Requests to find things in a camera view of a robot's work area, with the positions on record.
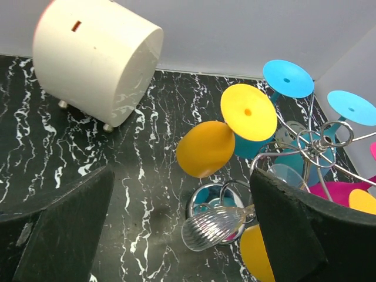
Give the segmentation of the magenta plastic wine glass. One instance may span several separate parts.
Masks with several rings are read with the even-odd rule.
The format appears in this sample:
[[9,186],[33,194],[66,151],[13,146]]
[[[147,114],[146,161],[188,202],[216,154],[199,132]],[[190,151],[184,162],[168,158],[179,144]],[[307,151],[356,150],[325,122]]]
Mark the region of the magenta plastic wine glass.
[[375,197],[368,191],[375,186],[367,182],[326,182],[325,185],[334,203],[375,214]]

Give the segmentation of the orange wine glass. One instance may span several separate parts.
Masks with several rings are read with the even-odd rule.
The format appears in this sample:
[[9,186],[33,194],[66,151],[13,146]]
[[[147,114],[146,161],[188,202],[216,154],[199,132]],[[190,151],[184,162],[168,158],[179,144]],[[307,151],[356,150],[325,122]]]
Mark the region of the orange wine glass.
[[232,94],[238,84],[229,86],[221,95],[220,111],[224,121],[199,123],[179,141],[176,159],[188,175],[196,178],[209,177],[231,159],[236,146],[234,129],[237,128],[236,103]]
[[[375,214],[375,197],[368,191],[354,189],[348,197],[349,207]],[[275,281],[260,226],[248,227],[240,239],[240,254],[249,272],[260,281]]]

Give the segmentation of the clear wine glass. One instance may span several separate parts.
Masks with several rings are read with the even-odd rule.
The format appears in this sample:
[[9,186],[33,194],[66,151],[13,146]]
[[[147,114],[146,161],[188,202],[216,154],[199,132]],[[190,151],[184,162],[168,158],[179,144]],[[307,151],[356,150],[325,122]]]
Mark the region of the clear wine glass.
[[229,188],[232,184],[250,190],[248,183],[233,179],[222,186],[206,184],[193,194],[181,230],[182,240],[190,250],[199,252],[218,244],[229,244],[256,218],[254,204],[244,206],[240,196]]

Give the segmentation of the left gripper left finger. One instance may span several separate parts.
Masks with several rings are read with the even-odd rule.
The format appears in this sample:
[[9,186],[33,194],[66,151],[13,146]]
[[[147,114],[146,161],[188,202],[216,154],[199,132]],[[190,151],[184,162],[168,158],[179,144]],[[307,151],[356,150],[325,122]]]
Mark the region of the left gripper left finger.
[[1,281],[89,281],[115,174],[102,166],[36,199],[1,205]]

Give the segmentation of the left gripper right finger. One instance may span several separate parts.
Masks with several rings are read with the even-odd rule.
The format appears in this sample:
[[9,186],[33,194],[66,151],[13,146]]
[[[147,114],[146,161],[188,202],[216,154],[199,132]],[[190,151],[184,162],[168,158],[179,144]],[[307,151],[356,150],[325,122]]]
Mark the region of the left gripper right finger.
[[276,281],[375,281],[375,216],[255,169],[250,190]]

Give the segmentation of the blue plastic wine glass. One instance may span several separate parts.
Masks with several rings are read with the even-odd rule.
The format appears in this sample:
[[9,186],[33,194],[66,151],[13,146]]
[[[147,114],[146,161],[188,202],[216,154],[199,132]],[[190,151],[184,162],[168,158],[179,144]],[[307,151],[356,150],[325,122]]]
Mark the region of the blue plastic wine glass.
[[265,93],[249,85],[238,84],[234,90],[237,128],[234,129],[235,155],[252,159],[262,145],[273,140],[277,129],[275,104],[279,96],[305,98],[314,90],[311,76],[295,63],[275,59],[263,67],[263,75],[274,93],[269,98]]

